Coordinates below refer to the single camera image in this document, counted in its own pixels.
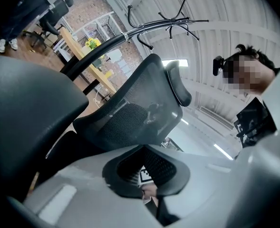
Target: cable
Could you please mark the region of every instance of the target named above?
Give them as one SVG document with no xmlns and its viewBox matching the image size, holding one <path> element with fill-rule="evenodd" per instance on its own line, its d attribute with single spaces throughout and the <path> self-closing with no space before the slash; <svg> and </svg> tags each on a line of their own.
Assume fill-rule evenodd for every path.
<svg viewBox="0 0 280 228">
<path fill-rule="evenodd" d="M 101 89 L 102 87 L 103 87 L 103 85 L 101 85 L 101 87 L 97 90 L 96 97 L 93 98 L 93 101 L 94 101 L 94 103 L 97 105 L 98 108 L 100 108 L 100 107 L 98 106 L 97 103 L 100 104 L 101 102 L 97 100 L 97 94 L 98 94 L 98 92 L 100 91 L 100 89 Z"/>
</svg>

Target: chair headrest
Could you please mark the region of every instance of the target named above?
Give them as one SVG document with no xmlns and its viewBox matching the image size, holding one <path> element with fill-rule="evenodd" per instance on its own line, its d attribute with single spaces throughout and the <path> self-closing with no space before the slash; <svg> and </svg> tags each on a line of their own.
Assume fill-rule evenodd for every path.
<svg viewBox="0 0 280 228">
<path fill-rule="evenodd" d="M 170 87 L 181 106 L 189 106 L 192 95 L 184 87 L 179 71 L 179 61 L 172 61 L 165 67 L 166 76 Z"/>
</svg>

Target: desk leg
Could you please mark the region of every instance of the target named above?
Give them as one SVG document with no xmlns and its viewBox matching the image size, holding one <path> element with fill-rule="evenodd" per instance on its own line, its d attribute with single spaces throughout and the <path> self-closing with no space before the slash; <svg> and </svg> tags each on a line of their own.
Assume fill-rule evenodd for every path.
<svg viewBox="0 0 280 228">
<path fill-rule="evenodd" d="M 79 60 L 76 56 L 73 56 L 65 65 L 64 67 L 60 70 L 61 73 L 67 75 L 67 73 L 73 68 L 73 66 L 78 63 Z"/>
<path fill-rule="evenodd" d="M 99 83 L 100 82 L 97 79 L 93 80 L 93 82 L 89 84 L 86 89 L 84 89 L 83 93 L 85 95 L 89 94 L 89 92 L 92 91 Z"/>
</svg>

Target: white ceiling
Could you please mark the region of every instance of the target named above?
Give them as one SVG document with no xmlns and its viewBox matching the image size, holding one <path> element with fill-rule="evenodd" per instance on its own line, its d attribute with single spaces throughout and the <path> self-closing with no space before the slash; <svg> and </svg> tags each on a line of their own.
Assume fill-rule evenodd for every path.
<svg viewBox="0 0 280 228">
<path fill-rule="evenodd" d="M 161 19 L 158 12 L 166 17 L 177 14 L 183 0 L 115 0 L 116 6 L 110 5 L 119 15 L 127 29 L 127 5 L 133 5 L 132 19 L 134 23 L 146 23 Z M 141 54 L 145 57 L 150 53 L 158 54 L 162 60 L 187 59 L 188 67 L 181 67 L 180 73 L 183 83 L 193 96 L 191 105 L 184 109 L 183 118 L 192 121 L 189 126 L 184 125 L 184 131 L 212 136 L 210 142 L 225 146 L 232 156 L 238 153 L 241 146 L 234 138 L 237 130 L 226 134 L 219 134 L 211 126 L 209 120 L 198 120 L 201 106 L 206 107 L 219 116 L 233 123 L 236 114 L 249 103 L 253 96 L 240 95 L 228 89 L 222 83 L 222 76 L 212 75 L 212 60 L 221 55 L 227 58 L 236 52 L 236 45 L 242 43 L 253 45 L 260 49 L 280 67 L 280 20 L 265 0 L 187 0 L 182 10 L 191 19 L 209 19 L 210 22 L 194 23 L 189 26 L 200 41 L 191 36 L 187 37 L 184 30 L 173 29 L 173 39 L 169 39 L 164 29 L 146 34 L 145 40 L 154 46 L 150 51 L 137 44 Z"/>
</svg>

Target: wooden desk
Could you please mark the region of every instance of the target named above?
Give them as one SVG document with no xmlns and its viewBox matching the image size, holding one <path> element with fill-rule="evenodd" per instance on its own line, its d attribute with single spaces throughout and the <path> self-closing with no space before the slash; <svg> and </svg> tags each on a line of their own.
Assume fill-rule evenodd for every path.
<svg viewBox="0 0 280 228">
<path fill-rule="evenodd" d="M 70 32 L 65 28 L 62 27 L 60 30 L 60 34 L 65 40 L 68 47 L 71 49 L 72 53 L 78 58 L 78 60 L 81 60 L 84 58 L 84 53 L 82 52 L 82 47 L 80 44 L 78 44 L 73 38 Z M 96 78 L 105 88 L 107 88 L 111 93 L 115 94 L 116 90 L 112 86 L 112 84 L 109 82 L 107 77 L 98 70 L 95 66 L 92 64 L 88 67 L 89 72 L 93 75 L 94 78 Z"/>
</svg>

